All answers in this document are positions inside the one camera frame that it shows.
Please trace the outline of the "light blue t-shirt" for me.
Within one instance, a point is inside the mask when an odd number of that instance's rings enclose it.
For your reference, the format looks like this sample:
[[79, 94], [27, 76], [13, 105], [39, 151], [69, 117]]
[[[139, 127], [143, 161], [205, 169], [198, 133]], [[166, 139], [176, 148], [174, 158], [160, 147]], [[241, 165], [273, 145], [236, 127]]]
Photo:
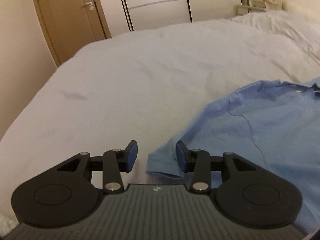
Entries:
[[236, 153], [290, 181], [303, 196], [297, 226], [308, 233], [319, 228], [319, 79], [258, 81], [209, 103], [150, 153], [147, 172], [182, 177], [178, 141], [211, 155]]

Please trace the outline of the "white bed duvet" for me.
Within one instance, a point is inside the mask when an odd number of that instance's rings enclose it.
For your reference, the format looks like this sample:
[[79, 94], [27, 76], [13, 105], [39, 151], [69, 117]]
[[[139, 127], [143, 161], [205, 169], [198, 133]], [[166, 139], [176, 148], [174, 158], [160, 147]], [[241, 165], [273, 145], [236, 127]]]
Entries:
[[319, 23], [284, 11], [134, 31], [81, 48], [1, 139], [1, 214], [26, 180], [80, 152], [138, 142], [126, 183], [168, 183], [150, 153], [211, 102], [258, 81], [319, 79]]

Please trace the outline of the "brown wooden door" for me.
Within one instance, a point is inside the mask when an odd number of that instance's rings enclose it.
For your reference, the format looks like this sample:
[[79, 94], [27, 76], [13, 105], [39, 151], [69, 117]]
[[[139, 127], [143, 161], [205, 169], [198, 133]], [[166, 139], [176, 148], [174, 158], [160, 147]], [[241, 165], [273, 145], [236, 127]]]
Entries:
[[34, 5], [57, 66], [83, 46], [111, 38], [100, 0], [34, 0]]

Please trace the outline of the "bedside shelf with toiletries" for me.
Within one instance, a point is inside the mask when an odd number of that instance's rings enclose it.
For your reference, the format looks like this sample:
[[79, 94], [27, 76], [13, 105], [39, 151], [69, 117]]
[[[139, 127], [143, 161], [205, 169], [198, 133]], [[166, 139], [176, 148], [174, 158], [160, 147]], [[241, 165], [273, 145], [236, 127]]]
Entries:
[[241, 5], [236, 6], [239, 16], [250, 12], [266, 12], [268, 10], [282, 10], [282, 0], [241, 0]]

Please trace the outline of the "white sliding wardrobe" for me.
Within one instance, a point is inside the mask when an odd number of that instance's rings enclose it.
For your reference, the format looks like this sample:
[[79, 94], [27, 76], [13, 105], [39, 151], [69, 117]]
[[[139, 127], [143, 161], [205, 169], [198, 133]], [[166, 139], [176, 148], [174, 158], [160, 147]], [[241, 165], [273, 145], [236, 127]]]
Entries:
[[236, 15], [241, 0], [120, 0], [130, 31]]

